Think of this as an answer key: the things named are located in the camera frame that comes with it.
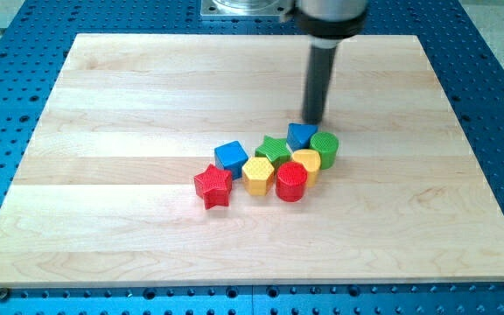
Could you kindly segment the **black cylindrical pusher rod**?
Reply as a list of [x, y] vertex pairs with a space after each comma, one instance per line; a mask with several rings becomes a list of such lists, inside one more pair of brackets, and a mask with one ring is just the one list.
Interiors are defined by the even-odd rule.
[[304, 84], [302, 119], [319, 124], [323, 120], [339, 39], [311, 37]]

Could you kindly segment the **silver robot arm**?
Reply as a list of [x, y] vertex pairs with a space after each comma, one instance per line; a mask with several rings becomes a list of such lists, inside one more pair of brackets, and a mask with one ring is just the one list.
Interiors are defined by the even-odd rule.
[[303, 0], [297, 3], [295, 22], [310, 37], [302, 105], [305, 123], [322, 122], [338, 45], [362, 31], [368, 10], [368, 0]]

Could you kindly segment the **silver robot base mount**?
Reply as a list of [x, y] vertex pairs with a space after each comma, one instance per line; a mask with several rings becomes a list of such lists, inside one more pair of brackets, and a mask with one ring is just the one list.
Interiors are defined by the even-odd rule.
[[201, 0], [200, 15], [208, 18], [279, 16], [293, 0]]

